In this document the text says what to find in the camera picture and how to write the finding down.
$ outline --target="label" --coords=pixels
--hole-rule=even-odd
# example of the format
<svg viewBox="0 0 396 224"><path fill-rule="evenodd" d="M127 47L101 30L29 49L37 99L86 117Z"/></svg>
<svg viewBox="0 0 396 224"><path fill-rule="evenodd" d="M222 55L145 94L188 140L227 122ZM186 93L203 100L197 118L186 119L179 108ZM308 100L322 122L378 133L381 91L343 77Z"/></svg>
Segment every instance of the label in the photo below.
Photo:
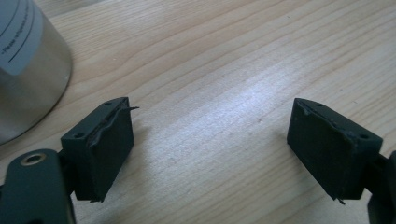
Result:
<svg viewBox="0 0 396 224"><path fill-rule="evenodd" d="M43 15L33 0L0 1L0 68L16 76L41 43Z"/></svg>

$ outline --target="wooden table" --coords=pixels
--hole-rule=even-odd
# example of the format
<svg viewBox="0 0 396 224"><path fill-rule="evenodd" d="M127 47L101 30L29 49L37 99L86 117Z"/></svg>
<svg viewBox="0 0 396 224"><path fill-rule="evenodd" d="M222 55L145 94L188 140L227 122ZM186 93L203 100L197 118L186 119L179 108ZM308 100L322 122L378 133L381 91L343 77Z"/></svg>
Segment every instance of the wooden table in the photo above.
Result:
<svg viewBox="0 0 396 224"><path fill-rule="evenodd" d="M129 96L135 145L78 223L368 223L334 202L286 142L295 97L321 102L396 149L396 1L37 0L74 58L69 87L7 165L103 101Z"/></svg>

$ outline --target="metallic container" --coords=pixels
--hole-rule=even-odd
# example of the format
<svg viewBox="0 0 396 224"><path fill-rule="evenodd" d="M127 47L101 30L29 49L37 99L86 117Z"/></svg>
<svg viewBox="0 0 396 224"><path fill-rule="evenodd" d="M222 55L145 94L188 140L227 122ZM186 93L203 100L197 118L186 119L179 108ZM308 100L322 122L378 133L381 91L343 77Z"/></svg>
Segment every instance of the metallic container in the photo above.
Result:
<svg viewBox="0 0 396 224"><path fill-rule="evenodd" d="M0 56L2 53L6 55L7 50L17 50L15 55L19 53L21 61L15 62L13 66L21 67L12 70L0 64L0 145L26 132L50 112L64 93L72 71L67 45L35 3L32 0L2 0L0 8L8 3L13 4L12 10L15 8L15 12L10 10L12 13L9 18L19 24L13 31L9 28L13 25L11 19L6 25L0 24L0 38L5 37L1 34L7 31L8 36L11 36L9 40L3 39ZM33 29L39 32L38 37L35 37L36 44L34 40L28 39L33 38L34 33L23 33L32 32ZM15 55L0 59L8 63L19 59Z"/></svg>

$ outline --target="light wood tabletop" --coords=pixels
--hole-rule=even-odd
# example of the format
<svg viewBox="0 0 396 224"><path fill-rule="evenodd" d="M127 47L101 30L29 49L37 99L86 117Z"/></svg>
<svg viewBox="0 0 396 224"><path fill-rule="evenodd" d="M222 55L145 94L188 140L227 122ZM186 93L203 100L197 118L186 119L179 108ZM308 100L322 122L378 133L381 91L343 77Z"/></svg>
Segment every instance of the light wood tabletop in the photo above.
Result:
<svg viewBox="0 0 396 224"><path fill-rule="evenodd" d="M395 0L36 0L72 51L66 92L0 146L0 178L104 101L128 96L135 145L78 223L369 223L287 144L293 99L321 102L396 149Z"/></svg>

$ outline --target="silver cylinder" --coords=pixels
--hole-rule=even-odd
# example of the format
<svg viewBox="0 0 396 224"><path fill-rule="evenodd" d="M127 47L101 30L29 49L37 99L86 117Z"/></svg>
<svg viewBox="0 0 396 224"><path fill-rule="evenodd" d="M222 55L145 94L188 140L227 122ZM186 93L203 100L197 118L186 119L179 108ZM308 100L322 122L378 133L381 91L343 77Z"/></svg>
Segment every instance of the silver cylinder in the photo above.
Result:
<svg viewBox="0 0 396 224"><path fill-rule="evenodd" d="M72 60L66 43L35 3L32 0L12 1L12 4L18 2L15 5L17 7L13 5L16 11L9 14L10 20L0 20L9 22L0 26L0 32L7 34L9 31L8 39L0 42L3 43L0 54L10 55L6 59L3 57L3 67L0 66L0 145L26 132L50 112L64 93L72 71ZM8 3L8 0L2 1L0 7ZM17 27L11 32L9 27L13 25L12 20L16 20L16 16L22 18L14 22ZM37 37L39 42L35 44L34 40L29 42L29 38L32 38L29 35L33 33L26 32L32 32L36 28L32 24L38 21L41 23L36 27L41 30L36 32L41 33ZM18 60L15 56L18 54L21 62L12 61L12 65L21 67L10 68L6 63Z"/></svg>

